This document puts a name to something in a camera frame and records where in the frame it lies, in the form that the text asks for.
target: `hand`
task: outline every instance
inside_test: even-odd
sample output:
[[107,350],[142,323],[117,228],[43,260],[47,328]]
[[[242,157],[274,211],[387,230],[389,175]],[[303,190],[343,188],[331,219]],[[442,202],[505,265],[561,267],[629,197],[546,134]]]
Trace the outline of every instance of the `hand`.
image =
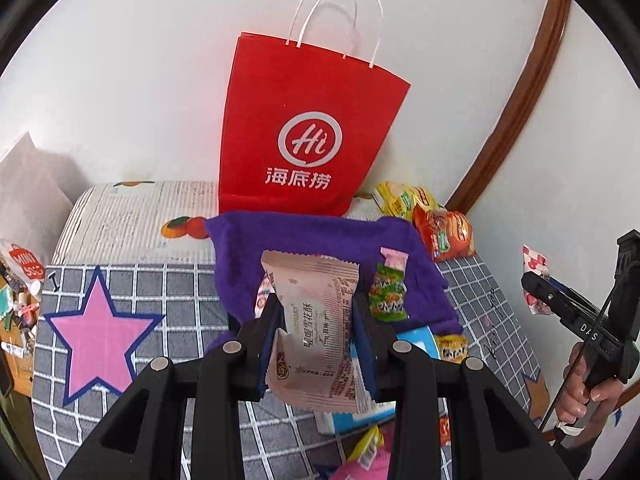
[[[569,365],[564,369],[564,378],[567,377],[571,365],[578,357],[581,346],[582,343],[576,343],[572,348],[571,356],[569,357]],[[556,406],[556,415],[558,415],[559,420],[567,422],[568,424],[573,424],[578,418],[584,416],[586,413],[585,404],[588,400],[595,400],[596,402],[599,401],[600,405],[591,416],[591,420],[584,430],[587,431],[589,426],[591,426],[588,434],[594,434],[595,436],[600,433],[607,421],[607,417],[611,414],[618,402],[618,399],[622,394],[623,385],[615,378],[607,379],[594,387],[594,389],[591,390],[590,395],[584,385],[584,375],[586,374],[586,371],[587,363],[585,362],[584,357],[581,357],[580,362],[574,370],[574,374],[571,379],[569,379],[569,382],[558,401],[558,405]]]

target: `paper bag handle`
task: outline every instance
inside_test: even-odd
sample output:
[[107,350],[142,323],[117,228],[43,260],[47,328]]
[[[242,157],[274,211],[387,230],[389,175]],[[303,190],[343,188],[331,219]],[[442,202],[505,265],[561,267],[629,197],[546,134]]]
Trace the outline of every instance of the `paper bag handle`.
[[[296,47],[298,47],[298,48],[300,48],[300,44],[302,43],[302,37],[304,36],[305,30],[306,30],[306,26],[309,23],[309,19],[311,19],[311,15],[314,13],[316,8],[320,4],[320,1],[322,1],[322,0],[316,1],[316,4],[312,7],[311,11],[309,12],[309,15],[306,17],[305,23],[302,25],[302,29],[300,30],[300,35],[298,36],[298,42],[296,43]],[[371,56],[371,61],[369,63],[369,68],[373,68],[373,61],[376,59],[376,54],[378,52],[378,47],[380,46],[380,36],[382,35],[382,19],[384,17],[384,13],[383,13],[383,10],[382,10],[382,3],[380,2],[380,0],[376,0],[376,1],[378,2],[378,7],[380,8],[380,20],[379,20],[380,31],[378,33],[378,42],[376,43],[376,48],[373,51],[373,56]]]
[[[296,9],[296,13],[293,15],[293,20],[291,20],[291,28],[289,29],[289,35],[287,36],[287,42],[285,43],[287,45],[291,41],[291,33],[293,32],[293,26],[296,23],[296,18],[298,17],[298,13],[300,12],[300,8],[302,7],[302,4],[304,3],[304,1],[305,0],[300,0],[300,3],[298,4],[298,8]],[[351,30],[349,31],[349,43],[347,44],[347,49],[344,51],[344,55],[342,56],[343,59],[347,57],[347,54],[349,53],[349,51],[351,50],[351,47],[353,46],[353,31],[356,28],[357,18],[358,18],[358,2],[356,0],[353,0],[353,23],[351,23]]]

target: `candy wrapper with hearts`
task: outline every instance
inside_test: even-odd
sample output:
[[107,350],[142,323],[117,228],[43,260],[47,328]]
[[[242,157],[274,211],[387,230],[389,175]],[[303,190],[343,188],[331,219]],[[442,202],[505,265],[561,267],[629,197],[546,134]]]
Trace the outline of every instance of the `candy wrapper with hearts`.
[[[536,251],[529,249],[526,245],[522,246],[522,257],[524,259],[524,268],[522,273],[532,270],[542,278],[547,279],[549,277],[549,269],[546,267],[546,258]],[[538,298],[535,298],[529,294],[526,290],[522,291],[524,294],[524,300],[529,305],[529,309],[532,314],[543,314],[548,316],[551,314],[551,309],[548,304],[543,303]]]

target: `gray checkered fabric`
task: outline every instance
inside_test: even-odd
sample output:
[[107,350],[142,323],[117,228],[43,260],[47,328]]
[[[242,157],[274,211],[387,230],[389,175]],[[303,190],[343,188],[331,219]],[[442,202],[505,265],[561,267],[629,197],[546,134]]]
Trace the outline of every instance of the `gray checkered fabric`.
[[[469,353],[484,360],[525,410],[529,394],[524,374],[539,366],[511,307],[479,256],[439,264],[449,282],[447,297],[459,313]],[[47,280],[41,314],[77,310],[94,266],[50,267],[60,286]],[[138,372],[159,355],[179,363],[203,355],[226,330],[226,314],[213,281],[213,266],[106,266],[102,269],[116,309],[165,314],[161,324],[133,354]],[[100,421],[116,395],[94,386],[68,406],[62,405],[66,349],[41,318],[36,338],[33,411],[36,434],[52,478]],[[193,401],[188,403],[181,477],[190,480]],[[440,400],[440,413],[446,405]],[[366,430],[320,435],[313,413],[285,405],[268,392],[260,403],[240,402],[244,471],[248,479],[312,479],[315,466],[345,461]],[[450,446],[442,449],[442,478],[451,478]]]

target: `screw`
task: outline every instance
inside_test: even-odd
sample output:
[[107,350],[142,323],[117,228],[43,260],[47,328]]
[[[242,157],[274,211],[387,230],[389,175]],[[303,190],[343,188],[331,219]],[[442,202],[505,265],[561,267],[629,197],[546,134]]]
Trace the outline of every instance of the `screw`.
[[393,349],[401,354],[406,354],[407,352],[411,351],[411,343],[409,343],[408,341],[404,341],[403,339],[398,339],[397,341],[394,341],[393,343]]
[[239,341],[227,341],[226,343],[224,343],[222,345],[222,349],[227,353],[227,354],[235,354],[239,351],[242,350],[242,343]]
[[166,357],[156,357],[153,361],[151,361],[151,369],[159,372],[160,370],[164,370],[169,365],[169,359]]
[[478,371],[478,370],[482,370],[482,367],[484,366],[484,363],[480,359],[478,359],[477,357],[471,356],[471,357],[466,358],[465,365],[470,370]]
[[57,292],[60,290],[60,286],[58,285],[58,282],[56,281],[56,271],[52,271],[49,273],[49,275],[47,276],[47,278],[49,278],[52,282],[53,282],[53,291]]

